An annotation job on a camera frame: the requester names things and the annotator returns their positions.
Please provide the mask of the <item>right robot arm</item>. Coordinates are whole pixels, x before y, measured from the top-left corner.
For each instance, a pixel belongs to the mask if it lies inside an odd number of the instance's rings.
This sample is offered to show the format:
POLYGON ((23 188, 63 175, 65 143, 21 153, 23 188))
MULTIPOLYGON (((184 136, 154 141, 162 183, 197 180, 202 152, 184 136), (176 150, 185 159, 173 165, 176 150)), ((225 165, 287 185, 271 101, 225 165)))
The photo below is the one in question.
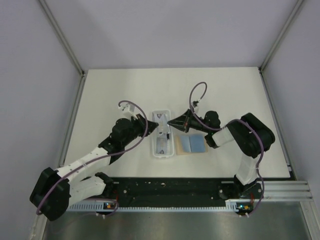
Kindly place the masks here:
POLYGON ((245 198, 251 193, 252 187, 260 177, 259 165, 264 152, 268 151, 275 142, 275 135, 250 112, 240 119, 231 120, 224 127, 220 124, 216 111, 207 111, 202 118, 195 113, 194 108, 168 121, 169 126, 184 133, 188 133, 190 129, 206 133, 204 139, 213 149, 236 142, 242 151, 242 158, 233 178, 233 192, 237 197, 245 198))

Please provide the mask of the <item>beige card holder wallet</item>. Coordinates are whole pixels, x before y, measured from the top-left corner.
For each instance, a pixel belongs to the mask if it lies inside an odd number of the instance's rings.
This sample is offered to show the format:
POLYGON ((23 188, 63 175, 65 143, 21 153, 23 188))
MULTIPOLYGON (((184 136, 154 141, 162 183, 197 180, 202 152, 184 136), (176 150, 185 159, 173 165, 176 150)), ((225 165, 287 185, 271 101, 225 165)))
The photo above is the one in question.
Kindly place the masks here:
POLYGON ((208 145, 202 134, 179 134, 175 139, 177 155, 191 155, 208 152, 208 145))

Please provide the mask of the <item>clear plastic card tray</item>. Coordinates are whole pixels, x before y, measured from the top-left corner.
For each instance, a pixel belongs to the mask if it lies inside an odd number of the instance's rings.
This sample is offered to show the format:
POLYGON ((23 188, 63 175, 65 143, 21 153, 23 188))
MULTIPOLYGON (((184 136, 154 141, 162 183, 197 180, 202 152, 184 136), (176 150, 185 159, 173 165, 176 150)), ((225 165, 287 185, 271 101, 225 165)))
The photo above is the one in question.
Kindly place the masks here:
MULTIPOLYGON (((154 110, 151 112, 151 120, 153 122, 159 123, 157 114, 166 114, 167 121, 172 119, 172 114, 169 109, 160 109, 160 110, 154 110)), ((159 135, 159 127, 156 128, 156 130, 152 133, 151 137, 151 153, 155 158, 162 159, 162 158, 170 158, 173 157, 175 154, 175 144, 174 144, 174 137, 173 137, 173 131, 172 128, 170 128, 170 134, 164 134, 159 135), (156 154, 156 141, 157 138, 162 138, 167 140, 167 154, 156 154)))

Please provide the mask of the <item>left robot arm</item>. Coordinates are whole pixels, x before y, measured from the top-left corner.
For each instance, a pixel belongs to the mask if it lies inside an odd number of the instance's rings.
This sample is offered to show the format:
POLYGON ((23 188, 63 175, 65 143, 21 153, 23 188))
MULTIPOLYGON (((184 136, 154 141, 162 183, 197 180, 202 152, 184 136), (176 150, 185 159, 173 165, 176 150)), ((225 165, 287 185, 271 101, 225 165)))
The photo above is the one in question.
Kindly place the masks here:
POLYGON ((158 123, 141 114, 130 119, 120 118, 111 133, 87 155, 66 166, 44 169, 29 197, 37 215, 50 221, 60 218, 67 208, 84 199, 100 195, 109 198, 114 187, 109 177, 100 170, 117 161, 137 138, 144 139, 153 133, 158 123))

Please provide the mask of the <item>white card magnetic stripe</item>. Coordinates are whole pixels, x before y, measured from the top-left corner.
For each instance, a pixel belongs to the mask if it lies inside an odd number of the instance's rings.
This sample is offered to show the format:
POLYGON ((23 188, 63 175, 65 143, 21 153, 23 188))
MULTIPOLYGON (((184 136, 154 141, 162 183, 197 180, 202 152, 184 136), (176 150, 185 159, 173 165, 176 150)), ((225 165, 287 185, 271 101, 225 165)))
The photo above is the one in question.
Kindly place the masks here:
POLYGON ((158 118, 158 132, 159 135, 166 135, 166 134, 170 134, 171 130, 170 127, 168 125, 168 120, 167 120, 167 115, 164 113, 160 113, 156 115, 158 118))

